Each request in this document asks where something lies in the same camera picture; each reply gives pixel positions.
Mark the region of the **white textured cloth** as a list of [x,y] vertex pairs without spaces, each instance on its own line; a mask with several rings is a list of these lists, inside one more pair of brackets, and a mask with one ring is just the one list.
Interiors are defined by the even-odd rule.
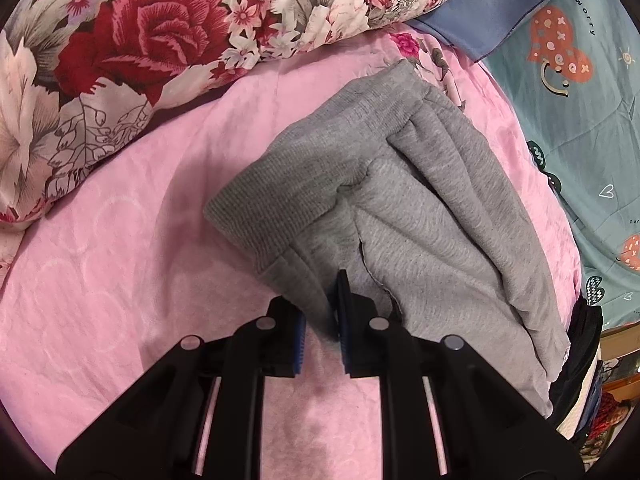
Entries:
[[582,413],[584,412],[585,406],[587,404],[591,385],[593,383],[593,378],[597,374],[599,362],[600,359],[598,356],[596,356],[591,363],[584,380],[582,381],[577,401],[572,406],[562,422],[560,422],[559,426],[556,427],[556,431],[559,434],[562,434],[565,439],[570,439],[571,437],[573,437],[576,430],[578,429],[578,424],[580,422],[580,419],[582,418]]

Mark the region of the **blue pillow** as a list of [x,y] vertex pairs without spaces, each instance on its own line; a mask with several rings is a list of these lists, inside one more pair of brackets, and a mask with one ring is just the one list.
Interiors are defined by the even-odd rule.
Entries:
[[448,0],[408,25],[479,61],[546,0]]

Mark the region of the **dark blue jeans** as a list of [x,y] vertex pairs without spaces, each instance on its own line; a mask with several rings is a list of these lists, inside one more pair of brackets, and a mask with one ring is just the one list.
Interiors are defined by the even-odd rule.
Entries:
[[599,361],[596,368],[596,374],[594,374],[593,381],[589,389],[585,408],[582,411],[582,418],[580,419],[576,432],[576,436],[579,440],[587,440],[593,421],[596,419],[598,414],[602,398],[603,369],[604,363]]

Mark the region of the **grey sweatpants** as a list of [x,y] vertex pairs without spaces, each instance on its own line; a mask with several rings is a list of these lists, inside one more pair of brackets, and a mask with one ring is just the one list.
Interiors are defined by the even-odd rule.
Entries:
[[465,339],[544,416],[570,341],[532,220],[485,137],[400,61],[280,133],[205,208],[258,278],[334,338],[350,288],[414,336]]

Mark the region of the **teal cartoon blanket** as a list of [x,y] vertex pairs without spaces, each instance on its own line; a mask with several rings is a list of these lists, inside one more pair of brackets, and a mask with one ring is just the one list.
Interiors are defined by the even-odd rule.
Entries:
[[639,318],[639,33],[620,0],[548,0],[484,61],[563,206],[604,328]]

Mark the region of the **pink floral bed sheet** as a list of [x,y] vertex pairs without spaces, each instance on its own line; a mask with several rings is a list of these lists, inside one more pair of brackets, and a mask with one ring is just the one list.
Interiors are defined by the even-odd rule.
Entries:
[[578,250],[511,105],[485,67],[406,26],[257,66],[135,140],[25,234],[1,292],[1,400],[43,463],[183,336],[230,335],[271,294],[205,220],[206,202],[293,122],[402,58],[486,136],[532,219],[561,318]]

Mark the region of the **red rose floral quilt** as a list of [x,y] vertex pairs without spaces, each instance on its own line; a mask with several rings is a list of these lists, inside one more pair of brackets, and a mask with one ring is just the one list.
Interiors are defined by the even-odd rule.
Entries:
[[1,0],[1,220],[32,222],[159,110],[447,0]]

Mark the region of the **black folded garment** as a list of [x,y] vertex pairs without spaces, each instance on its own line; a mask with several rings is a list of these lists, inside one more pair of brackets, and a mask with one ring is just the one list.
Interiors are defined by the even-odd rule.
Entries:
[[590,306],[583,296],[574,305],[570,327],[570,351],[561,373],[549,390],[552,414],[547,418],[553,427],[565,419],[578,400],[582,382],[597,353],[603,316],[600,306]]

